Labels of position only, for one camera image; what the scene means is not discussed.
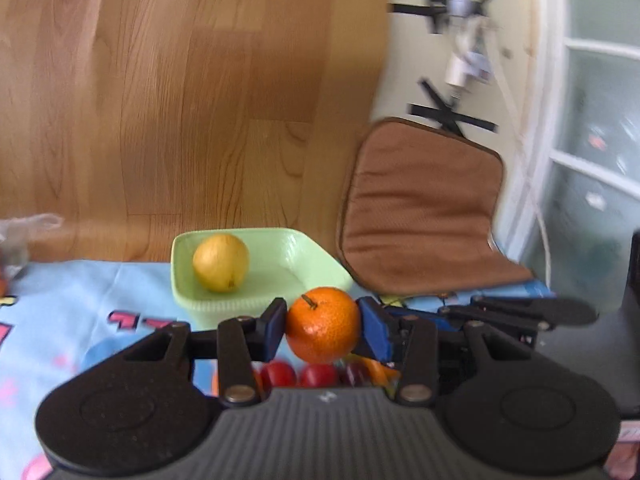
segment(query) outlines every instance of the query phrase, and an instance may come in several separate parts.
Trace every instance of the wooden board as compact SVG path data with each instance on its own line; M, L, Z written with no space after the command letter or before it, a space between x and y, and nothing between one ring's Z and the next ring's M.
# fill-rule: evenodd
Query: wooden board
M192 229L334 252L387 0L0 0L0 218L41 260L167 260Z

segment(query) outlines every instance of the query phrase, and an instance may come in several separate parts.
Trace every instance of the transparent plastic bag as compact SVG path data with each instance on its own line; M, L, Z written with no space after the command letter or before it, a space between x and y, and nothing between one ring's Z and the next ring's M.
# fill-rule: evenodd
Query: transparent plastic bag
M63 218L53 213L0 220L0 275L12 280L29 262L31 234L57 229L62 222Z

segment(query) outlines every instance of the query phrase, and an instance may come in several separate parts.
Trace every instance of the brown cushion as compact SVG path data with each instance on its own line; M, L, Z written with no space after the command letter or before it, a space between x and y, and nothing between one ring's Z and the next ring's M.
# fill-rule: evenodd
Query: brown cushion
M382 294L505 285L531 273L489 244L502 183L497 153L403 120L360 149L338 226L343 264Z

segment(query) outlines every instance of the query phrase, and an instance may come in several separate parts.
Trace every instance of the white cable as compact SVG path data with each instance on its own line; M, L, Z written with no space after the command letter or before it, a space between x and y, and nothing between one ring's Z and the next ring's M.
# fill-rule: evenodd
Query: white cable
M520 158L520 162L522 163L522 167L524 168L524 178L525 178L525 188L527 198L531 202L533 207L534 215L536 217L536 222L538 223L538 228L540 229L540 237L542 238L542 247L545 251L545 284L547 288L551 288L551 248L549 245L549 237L546 231L546 223L545 219L542 215L542 211L540 210L540 205L534 195L533 191L533 181L529 174L529 161L527 160L527 152L525 149L524 143L524 131L520 126L520 119L518 114L518 107L516 106L515 100L513 98L513 94L509 88L507 83L507 79L504 76L504 71L502 70L502 63L500 62L500 49L498 48L498 37L496 34L497 27L495 27L490 20L487 18L485 21L484 30L485 34L485 45L487 47L487 54L489 56L489 60L491 62L491 66L494 70L495 81L498 83L498 88L502 93L502 98L504 99L504 103L507 107L507 111L509 113L509 118L511 120L511 126L513 127L513 131L516 139L516 153Z

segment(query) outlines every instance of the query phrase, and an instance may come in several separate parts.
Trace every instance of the lemon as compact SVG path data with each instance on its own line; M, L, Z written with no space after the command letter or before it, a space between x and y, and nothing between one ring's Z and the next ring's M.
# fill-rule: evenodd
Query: lemon
M213 235L193 253L193 270L203 287L213 292L233 292L244 282L249 250L231 234Z

